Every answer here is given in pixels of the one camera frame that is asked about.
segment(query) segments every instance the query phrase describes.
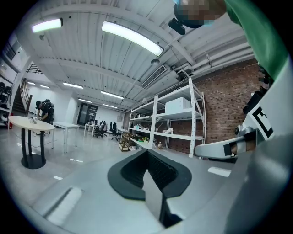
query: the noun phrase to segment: floor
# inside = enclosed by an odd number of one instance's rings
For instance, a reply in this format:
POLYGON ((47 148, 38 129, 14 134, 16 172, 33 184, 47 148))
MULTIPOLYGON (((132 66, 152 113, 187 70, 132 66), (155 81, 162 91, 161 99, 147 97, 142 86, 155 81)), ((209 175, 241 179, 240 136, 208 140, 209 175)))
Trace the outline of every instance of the floor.
MULTIPOLYGON (((59 177, 66 177, 84 164, 114 155, 121 155, 121 159, 124 159, 135 153, 135 151, 121 152, 118 145, 115 145, 118 142, 111 140, 112 135, 91 138, 89 133, 83 137, 83 130, 84 128, 80 128, 78 131, 77 147, 74 146, 75 130, 69 130, 67 153, 63 150, 63 129, 55 130, 54 149, 51 148, 51 136, 46 135, 44 137, 46 165, 31 170, 21 164, 21 129, 16 126, 10 131, 0 129, 0 172, 10 192, 31 206, 47 188, 58 183, 59 177)), ((35 133, 32 133, 32 152, 40 154, 40 136, 35 133)), ((147 206, 154 216, 159 218, 162 194, 148 172, 144 176, 143 190, 146 192, 147 206)))

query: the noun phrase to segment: black table base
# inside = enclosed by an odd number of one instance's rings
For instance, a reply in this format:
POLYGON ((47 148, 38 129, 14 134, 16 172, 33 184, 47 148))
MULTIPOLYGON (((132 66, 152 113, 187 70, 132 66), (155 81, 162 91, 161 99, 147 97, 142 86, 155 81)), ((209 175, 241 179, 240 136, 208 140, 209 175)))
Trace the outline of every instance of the black table base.
POLYGON ((46 164, 46 159, 42 159, 42 156, 39 154, 33 154, 30 156, 27 155, 27 161, 25 158, 22 158, 22 165, 28 169, 38 169, 43 167, 46 164))
POLYGON ((41 132, 41 155, 32 154, 32 131, 28 130, 28 151, 26 151, 26 130, 22 128, 22 165, 29 169, 38 169, 46 164, 45 154, 44 154, 44 132, 41 132))

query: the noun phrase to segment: staircase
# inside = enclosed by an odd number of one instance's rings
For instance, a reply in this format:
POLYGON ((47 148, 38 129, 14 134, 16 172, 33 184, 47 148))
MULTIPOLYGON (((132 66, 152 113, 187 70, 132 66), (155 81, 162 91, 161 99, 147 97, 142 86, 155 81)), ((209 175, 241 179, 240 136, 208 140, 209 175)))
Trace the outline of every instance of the staircase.
POLYGON ((27 117, 32 97, 32 95, 28 96, 27 86, 25 80, 23 79, 21 87, 17 88, 17 92, 15 94, 12 113, 14 115, 27 117))
POLYGON ((12 107, 12 113, 14 115, 20 115, 20 116, 27 115, 27 111, 23 107, 22 96, 20 94, 20 87, 18 87, 16 95, 15 95, 15 99, 14 99, 14 103, 12 107))

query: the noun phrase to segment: doorway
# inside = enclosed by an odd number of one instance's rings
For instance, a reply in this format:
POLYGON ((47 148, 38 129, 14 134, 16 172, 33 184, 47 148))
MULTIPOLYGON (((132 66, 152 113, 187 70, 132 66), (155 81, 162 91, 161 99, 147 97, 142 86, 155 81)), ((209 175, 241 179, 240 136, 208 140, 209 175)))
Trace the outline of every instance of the doorway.
POLYGON ((97 114, 98 107, 82 103, 81 109, 79 111, 77 124, 85 125, 87 122, 91 120, 95 120, 97 114))

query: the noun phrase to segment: black sign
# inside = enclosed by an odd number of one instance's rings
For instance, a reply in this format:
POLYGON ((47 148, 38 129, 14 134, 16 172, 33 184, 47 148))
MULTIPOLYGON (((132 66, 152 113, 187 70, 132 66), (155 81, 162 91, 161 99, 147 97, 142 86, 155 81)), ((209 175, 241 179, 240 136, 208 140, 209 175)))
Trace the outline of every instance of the black sign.
POLYGON ((262 130, 265 132, 266 137, 269 138, 271 136, 271 134, 273 133, 273 129, 270 128, 269 130, 267 130, 267 128, 265 127, 265 125, 263 124, 263 122, 258 117, 258 114, 260 114, 261 116, 265 116, 266 117, 266 115, 262 112, 262 108, 261 107, 258 107, 256 109, 256 111, 252 115, 256 119, 256 121, 259 123, 259 125, 262 128, 262 130))

